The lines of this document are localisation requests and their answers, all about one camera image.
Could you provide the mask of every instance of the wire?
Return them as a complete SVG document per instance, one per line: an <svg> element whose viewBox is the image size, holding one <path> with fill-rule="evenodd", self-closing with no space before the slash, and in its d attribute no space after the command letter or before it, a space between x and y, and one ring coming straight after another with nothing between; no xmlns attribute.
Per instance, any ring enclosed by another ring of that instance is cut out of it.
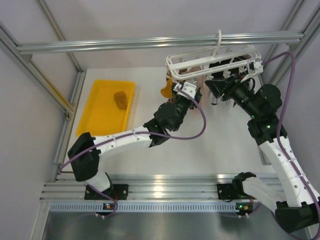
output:
<svg viewBox="0 0 320 240"><path fill-rule="evenodd" d="M296 57L295 57L293 52L285 51L283 53L280 53L279 55L276 55L276 56L270 58L267 61L264 61L262 63L262 65L265 65L265 64L267 64L267 63L269 63L269 62L271 62L271 61L273 61L275 59L278 59L278 58L280 58L280 57L282 57L284 55L290 55L290 57L291 57L291 71L290 71L288 87L287 87L285 98L284 98L284 102L283 102L282 111L281 111L280 118L279 118L279 123L278 123L277 129L276 129L276 139L277 139L277 142L278 142L278 144L280 146L280 149L282 150L283 154L286 156L286 158L288 160L291 160L290 155L287 153L286 149L284 148L284 146L281 143L280 131L281 131L282 123L284 121L285 113L286 113L286 110L287 110L287 107L288 107L289 98L290 98L290 94L291 94L291 91L292 91L292 86L293 86L293 83L294 83L294 76L295 76L295 70L296 70ZM316 211L317 211L317 214L318 214L318 219L320 219L320 206L318 204L318 200L317 200L316 196L314 195L312 189L310 188L310 186L307 183L307 181L305 180L305 178L302 176L302 174L301 174L300 170L298 169L297 165L293 161L290 161L290 163L291 163L293 169L296 171L297 175L300 176L300 179L301 179L303 185L305 186L305 188L309 192L312 200L314 201L314 205L315 205L315 208L316 208ZM292 235L291 233L288 233L288 234L294 239L302 240L301 238L296 237L296 236ZM311 240L316 240L319 237L320 237L320 227L318 228L318 232L316 233L316 235Z"/></svg>
<svg viewBox="0 0 320 240"><path fill-rule="evenodd" d="M261 209L261 207L263 206L263 204L261 203L259 206L257 206L251 213L249 213L248 215L249 216L252 216L253 214L256 214L258 212L259 209ZM218 214L220 216L223 216L223 217L227 217L227 218L233 218L233 219L238 219L239 218L239 215L237 215L235 212L233 212L232 214L223 214L223 213L219 213Z"/></svg>
<svg viewBox="0 0 320 240"><path fill-rule="evenodd" d="M131 135L134 135L134 134L148 134L148 135L156 135L156 136L160 136L160 137L164 137L164 138L168 138L168 139L176 139L176 140L192 140L192 139L196 139L198 137L200 137L206 130L206 127L207 127L207 119L206 119L206 116L205 116L205 113L203 111L203 109L200 107L199 103L193 99L189 94L183 92L181 89L177 88L177 91L182 93L183 95L185 95L189 100L191 100L195 106L199 109L201 115L202 115L202 118L203 118L203 127L202 127L202 130L194 135L194 136L187 136L187 137L181 137L181 136L171 136L171 135L165 135L165 134L161 134L161 133L157 133L157 132L151 132L151 131L137 131L137 132L130 132L130 133L126 133L126 134L123 134L123 135L120 135L120 136L117 136L115 138L111 138L111 139L108 139L106 141L103 141L103 142L100 142L96 145L93 145L91 147L88 147L87 149L79 152L77 155L75 155L74 157L72 157L70 160L68 160L66 163L64 163L63 165L60 166L59 168L59 173L62 172L62 170L70 163L72 163L74 160L76 160L77 158L81 157L83 154L89 152L90 150L93 150L95 148L98 148L104 144L108 144L114 140L118 140L118 139L122 139L122 138L125 138L125 137L128 137L128 136L131 136Z"/></svg>
<svg viewBox="0 0 320 240"><path fill-rule="evenodd" d="M94 186L92 186L90 184L88 184L88 186L90 188L92 188L92 190L95 191L96 193L100 194L101 196L105 197L106 199L109 199L110 201L112 201L114 203L113 212L111 212L110 214L106 215L106 217L111 217L112 215L114 215L116 213L117 209L118 209L118 202L116 200L114 200L112 197L109 197L108 195L106 195L103 192L99 191Z"/></svg>

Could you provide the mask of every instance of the white basket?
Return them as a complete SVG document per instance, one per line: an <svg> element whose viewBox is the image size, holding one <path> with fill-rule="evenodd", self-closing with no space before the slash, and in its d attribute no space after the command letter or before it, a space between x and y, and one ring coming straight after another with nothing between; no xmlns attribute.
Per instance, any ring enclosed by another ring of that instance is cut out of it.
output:
<svg viewBox="0 0 320 240"><path fill-rule="evenodd" d="M189 51L181 54L171 54L166 57L166 66L170 70L171 75L176 80L188 80L195 77L203 76L203 75L211 75L213 73L218 73L222 71L226 71L234 68L247 67L250 63L256 63L261 61L260 53L255 49L253 45L245 45L242 49L234 50L234 51L226 51L225 53L218 54L219 49L223 49L227 47L220 47L218 43L217 46L208 46L199 48L197 50ZM209 56L198 58L200 54L207 53ZM236 61L231 63L227 63L224 65L211 67L207 69L202 69L199 71L194 71L186 74L179 74L179 70L188 69L196 66L208 66L209 64L217 63L227 59L234 59L240 56L250 55L251 58ZM249 74L248 77L252 77L259 73L262 73L263 69L257 69L254 73Z"/></svg>

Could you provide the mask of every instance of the white table surface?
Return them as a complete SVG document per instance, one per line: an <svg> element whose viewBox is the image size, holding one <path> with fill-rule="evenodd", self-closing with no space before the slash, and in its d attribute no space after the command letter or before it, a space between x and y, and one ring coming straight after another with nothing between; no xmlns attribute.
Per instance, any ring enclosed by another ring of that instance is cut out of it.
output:
<svg viewBox="0 0 320 240"><path fill-rule="evenodd" d="M92 85L97 79L134 81L135 93L127 130L153 118L158 107L166 102L160 89L166 85L165 67L97 68L88 69L83 84L68 149L77 139L76 131ZM114 155L99 164L99 169L110 174L199 175L274 173L272 166L262 164L255 140L250 136L249 116L233 102L222 102L204 108L207 128L194 140L169 139L160 146L135 149ZM193 136L203 126L200 113L189 111L175 136ZM65 171L72 171L68 165Z"/></svg>

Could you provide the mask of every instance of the white wall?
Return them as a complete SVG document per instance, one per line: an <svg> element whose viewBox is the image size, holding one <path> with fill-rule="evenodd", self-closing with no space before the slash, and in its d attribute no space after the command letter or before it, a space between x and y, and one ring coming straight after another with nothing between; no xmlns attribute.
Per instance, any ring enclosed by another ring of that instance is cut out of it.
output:
<svg viewBox="0 0 320 240"><path fill-rule="evenodd" d="M0 21L19 42L56 41L34 0L2 1ZM76 71L65 54L35 61L67 97ZM62 112L0 48L0 238L28 239L39 197L51 175Z"/></svg>
<svg viewBox="0 0 320 240"><path fill-rule="evenodd" d="M28 238L63 117L0 48L0 238Z"/></svg>
<svg viewBox="0 0 320 240"><path fill-rule="evenodd" d="M280 30L292 0L46 0L68 40ZM258 46L264 55L269 45ZM84 68L159 67L187 48L76 53Z"/></svg>

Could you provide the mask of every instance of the aluminum rail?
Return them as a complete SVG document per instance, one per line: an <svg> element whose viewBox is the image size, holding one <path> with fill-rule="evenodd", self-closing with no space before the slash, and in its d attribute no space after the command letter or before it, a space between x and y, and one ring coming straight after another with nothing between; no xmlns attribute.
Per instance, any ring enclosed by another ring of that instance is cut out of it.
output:
<svg viewBox="0 0 320 240"><path fill-rule="evenodd" d="M314 9L312 15L306 22L303 28L303 38L300 43L296 46L295 49L292 49L295 54L295 58L298 61L305 51L308 49L313 40L320 33L320 3ZM273 72L273 75L270 78L270 81L266 81L269 84L278 85L281 81L286 79L289 71L291 69L291 58L285 56L282 58L280 64L277 66L276 70Z"/></svg>
<svg viewBox="0 0 320 240"><path fill-rule="evenodd" d="M32 55L23 56L16 50L17 40L10 34L6 27L0 22L0 47L10 55L15 62L35 81L37 81L43 89L51 96L59 106L69 114L73 114L74 106L68 102L63 94L55 87L50 79L40 70L36 63L32 60Z"/></svg>
<svg viewBox="0 0 320 240"><path fill-rule="evenodd" d="M305 0L297 0L295 2L293 8L290 11L290 14L286 18L286 21L284 22L284 24L283 24L283 26L281 28L282 31L286 31L286 30L288 30L290 28L290 26L292 25L295 17L298 15L298 13L302 9L302 7L303 7L305 2L306 2ZM278 47L277 44L273 44L270 47L270 49L269 49L267 55L265 56L264 60L270 59L274 55L274 53L276 52L277 47ZM268 64L263 67L264 71L266 70L267 67L268 67Z"/></svg>
<svg viewBox="0 0 320 240"><path fill-rule="evenodd" d="M223 34L221 36L221 45L298 44L303 36L300 31ZM215 45L217 41L218 36L215 34L21 43L16 49L20 51L21 54L71 53L101 50L212 46Z"/></svg>
<svg viewBox="0 0 320 240"><path fill-rule="evenodd" d="M237 174L215 175L128 175L111 174L114 184L128 184L126 202L222 202L217 184L231 183ZM283 191L275 173L257 174L266 184ZM76 182L71 173L60 174L55 182L47 182L40 196L41 202L87 202L84 182Z"/></svg>
<svg viewBox="0 0 320 240"><path fill-rule="evenodd" d="M50 26L51 26L55 36L58 38L58 40L65 41L66 38L65 38L64 34L62 33L61 29L59 28L59 26L53 16L53 14L51 13L48 5L46 4L46 2L44 0L36 0L36 3L38 4L40 10L42 11L43 15L45 16L48 23L50 24ZM73 63L76 71L82 72L83 70L81 69L81 66L80 66L79 62L77 61L75 55L73 55L72 53L68 53L68 57L71 60L71 62Z"/></svg>

